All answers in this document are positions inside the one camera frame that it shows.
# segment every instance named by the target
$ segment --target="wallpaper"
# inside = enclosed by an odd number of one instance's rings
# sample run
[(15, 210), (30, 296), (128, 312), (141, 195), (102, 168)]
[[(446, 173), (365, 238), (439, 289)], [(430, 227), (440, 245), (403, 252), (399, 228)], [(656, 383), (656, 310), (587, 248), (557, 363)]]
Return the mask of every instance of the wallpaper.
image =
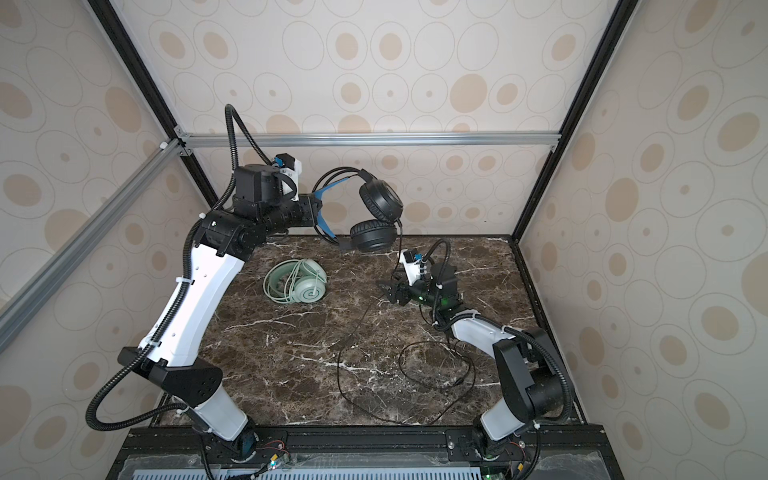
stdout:
[[(365, 168), (386, 180), (404, 209), (407, 234), (503, 234), (514, 230), (550, 147), (474, 145), (465, 147), (274, 147), (302, 161), (300, 193), (312, 191), (320, 175), (339, 165)], [(220, 194), (232, 171), (228, 148), (198, 148), (198, 157)], [(240, 164), (261, 163), (256, 152), (240, 149)], [(362, 180), (345, 181), (323, 194), (321, 213), (334, 233), (373, 215), (360, 200)], [(291, 233), (311, 233), (294, 228)]]
[[(127, 430), (85, 425), (91, 397), (160, 316), (181, 271), (181, 248), (207, 208), (174, 161), (0, 353), (0, 478), (104, 478)], [(131, 374), (99, 418), (155, 407), (160, 389)]]
[(162, 137), (81, 3), (0, 2), (0, 306)]
[(557, 130), (615, 0), (113, 0), (189, 132)]
[(768, 2), (638, 12), (522, 242), (629, 480), (768, 471)]

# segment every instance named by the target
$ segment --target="green headphones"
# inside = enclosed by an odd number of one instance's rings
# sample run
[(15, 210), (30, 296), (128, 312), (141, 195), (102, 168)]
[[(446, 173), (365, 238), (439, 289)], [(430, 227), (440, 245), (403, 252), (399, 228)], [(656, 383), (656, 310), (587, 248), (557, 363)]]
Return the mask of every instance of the green headphones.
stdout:
[(315, 260), (286, 260), (267, 272), (264, 293), (275, 303), (311, 303), (325, 295), (327, 281), (326, 271)]

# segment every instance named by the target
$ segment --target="light blue slotted panel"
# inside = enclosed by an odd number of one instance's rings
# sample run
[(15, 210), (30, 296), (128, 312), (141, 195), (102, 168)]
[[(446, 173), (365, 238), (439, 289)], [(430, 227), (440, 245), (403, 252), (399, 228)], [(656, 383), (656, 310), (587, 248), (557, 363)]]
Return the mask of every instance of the light blue slotted panel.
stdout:
[[(217, 480), (255, 472), (229, 468), (217, 473)], [(259, 480), (478, 480), (476, 467), (421, 468), (295, 468), (263, 473)], [(202, 468), (136, 470), (133, 480), (206, 480)]]

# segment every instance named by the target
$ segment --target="wall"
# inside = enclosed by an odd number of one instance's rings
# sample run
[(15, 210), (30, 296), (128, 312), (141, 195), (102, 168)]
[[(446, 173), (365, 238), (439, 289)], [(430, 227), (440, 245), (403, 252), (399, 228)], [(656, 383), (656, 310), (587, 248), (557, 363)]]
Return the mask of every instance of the wall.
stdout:
[(635, 478), (764, 478), (768, 3), (638, 12), (522, 246)]
[(164, 135), (74, 0), (0, 9), (0, 304)]
[[(77, 2), (0, 2), (0, 289), (9, 299), (157, 147), (162, 133)], [(99, 479), (127, 431), (85, 407), (159, 316), (200, 195), (175, 160), (0, 353), (0, 478)], [(154, 407), (123, 381), (99, 416)]]
[[(226, 103), (252, 133), (557, 130), (615, 1), (113, 3), (181, 126), (223, 134)], [(496, 234), (512, 232), (547, 149), (531, 148), (533, 159), (503, 146), (275, 153), (305, 159), (305, 178), (326, 164), (380, 165), (387, 157), (395, 166), (377, 173), (412, 205), (406, 231)], [(219, 192), (229, 175), (220, 152), (198, 152)], [(437, 168), (452, 157), (462, 165)], [(441, 195), (441, 182), (452, 192)], [(370, 218), (354, 210), (356, 194), (336, 200), (349, 207), (334, 207), (341, 230)], [(473, 218), (461, 215), (473, 208)]]

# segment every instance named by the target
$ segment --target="black headphones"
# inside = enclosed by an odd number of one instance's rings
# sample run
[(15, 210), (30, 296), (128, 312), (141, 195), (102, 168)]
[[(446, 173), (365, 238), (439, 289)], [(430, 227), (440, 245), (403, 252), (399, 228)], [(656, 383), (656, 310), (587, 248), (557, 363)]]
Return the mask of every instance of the black headphones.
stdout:
[[(341, 180), (335, 178), (349, 174)], [(338, 245), (343, 250), (356, 248), (361, 252), (374, 252), (390, 248), (397, 239), (397, 223), (402, 230), (400, 215), (402, 215), (402, 201), (392, 187), (384, 180), (376, 178), (367, 170), (359, 170), (353, 167), (338, 167), (326, 172), (315, 184), (312, 192), (322, 200), (323, 192), (351, 177), (360, 177), (365, 183), (360, 186), (360, 198), (368, 211), (375, 217), (373, 220), (364, 220), (349, 230), (349, 239), (339, 239), (328, 227), (320, 211), (316, 215), (315, 231), (328, 243)], [(318, 190), (317, 187), (325, 180), (325, 184)]]

